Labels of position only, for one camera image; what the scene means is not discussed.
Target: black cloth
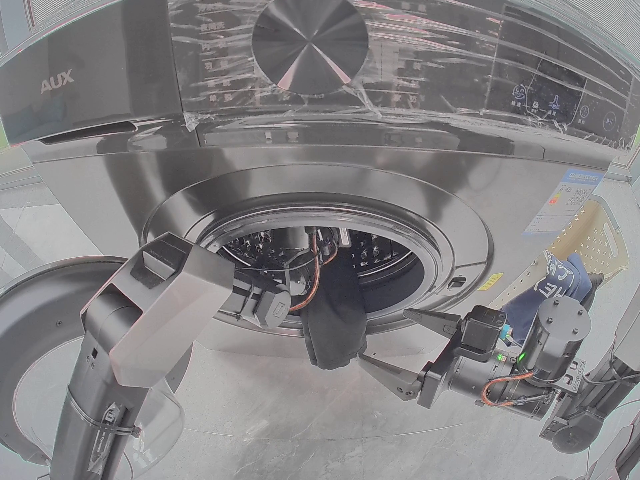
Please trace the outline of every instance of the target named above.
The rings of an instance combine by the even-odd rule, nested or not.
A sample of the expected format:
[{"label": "black cloth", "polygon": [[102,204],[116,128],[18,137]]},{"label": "black cloth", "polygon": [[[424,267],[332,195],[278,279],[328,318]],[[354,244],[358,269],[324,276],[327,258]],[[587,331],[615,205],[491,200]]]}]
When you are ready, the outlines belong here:
[{"label": "black cloth", "polygon": [[367,314],[349,249],[322,267],[316,296],[300,310],[311,364],[322,370],[347,366],[367,348]]}]

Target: orange cable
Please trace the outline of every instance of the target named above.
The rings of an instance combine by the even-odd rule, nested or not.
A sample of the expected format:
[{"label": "orange cable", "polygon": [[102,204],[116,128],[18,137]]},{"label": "orange cable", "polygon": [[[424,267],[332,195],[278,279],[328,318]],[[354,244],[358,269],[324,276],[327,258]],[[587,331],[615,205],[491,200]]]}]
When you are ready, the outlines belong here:
[{"label": "orange cable", "polygon": [[500,402],[498,404],[492,402],[486,396],[487,389],[491,388],[491,386],[493,386],[494,384],[498,384],[500,382],[510,382],[512,380],[523,380],[523,379],[528,379],[530,377],[533,377],[533,372],[514,375],[513,377],[498,377],[497,379],[493,379],[487,382],[487,384],[484,385],[484,388],[482,388],[482,395],[481,395],[482,401],[491,407],[509,407],[509,406],[515,405],[516,402],[514,400],[509,400],[508,402]]},{"label": "orange cable", "polygon": [[338,244],[335,245],[335,252],[331,256],[329,256],[329,258],[327,258],[326,261],[322,263],[322,266],[324,267],[325,265],[328,265],[329,263],[331,263],[336,256],[338,256]]},{"label": "orange cable", "polygon": [[316,244],[316,237],[314,236],[313,238],[313,242],[311,245],[311,249],[313,250],[315,256],[316,256],[316,260],[314,261],[314,265],[315,265],[315,272],[316,272],[316,278],[314,280],[314,285],[313,288],[311,288],[311,292],[309,292],[309,295],[307,296],[306,299],[304,299],[302,302],[300,302],[300,304],[296,304],[295,306],[293,306],[291,309],[289,309],[289,312],[291,313],[292,311],[298,311],[299,309],[304,308],[307,304],[309,304],[309,302],[311,302],[311,300],[313,299],[313,297],[316,296],[316,292],[318,291],[318,286],[320,286],[320,260],[318,260],[318,254],[317,254],[317,244]]}]

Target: control panel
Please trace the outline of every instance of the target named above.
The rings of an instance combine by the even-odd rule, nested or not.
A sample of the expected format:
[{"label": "control panel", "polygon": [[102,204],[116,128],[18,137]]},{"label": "control panel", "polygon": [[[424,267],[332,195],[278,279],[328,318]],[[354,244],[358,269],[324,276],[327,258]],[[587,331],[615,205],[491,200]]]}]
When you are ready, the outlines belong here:
[{"label": "control panel", "polygon": [[504,0],[169,6],[183,105],[201,121],[292,109],[409,121],[473,115],[615,148],[628,148],[640,124],[640,84],[628,68]]}]

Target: play pause button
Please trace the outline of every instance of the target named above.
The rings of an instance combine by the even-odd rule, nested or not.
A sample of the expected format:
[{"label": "play pause button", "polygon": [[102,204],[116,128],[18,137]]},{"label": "play pause button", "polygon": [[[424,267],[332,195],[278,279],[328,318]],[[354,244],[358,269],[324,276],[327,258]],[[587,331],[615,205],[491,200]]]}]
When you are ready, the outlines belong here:
[{"label": "play pause button", "polygon": [[610,132],[613,130],[613,127],[616,125],[616,115],[613,112],[607,112],[607,115],[604,116],[604,121],[602,122],[602,126],[605,131]]}]

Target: washing machine door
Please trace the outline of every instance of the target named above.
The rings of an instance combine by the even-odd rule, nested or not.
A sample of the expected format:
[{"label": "washing machine door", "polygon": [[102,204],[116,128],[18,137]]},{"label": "washing machine door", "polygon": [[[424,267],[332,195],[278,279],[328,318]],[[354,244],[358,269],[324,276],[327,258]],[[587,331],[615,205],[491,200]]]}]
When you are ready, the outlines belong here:
[{"label": "washing machine door", "polygon": [[[80,311],[124,263],[117,257],[84,257],[43,266],[0,291],[0,444],[23,460],[50,464],[67,385],[84,336]],[[117,475],[130,480],[153,467],[184,427],[173,396],[191,348],[150,390]]]}]

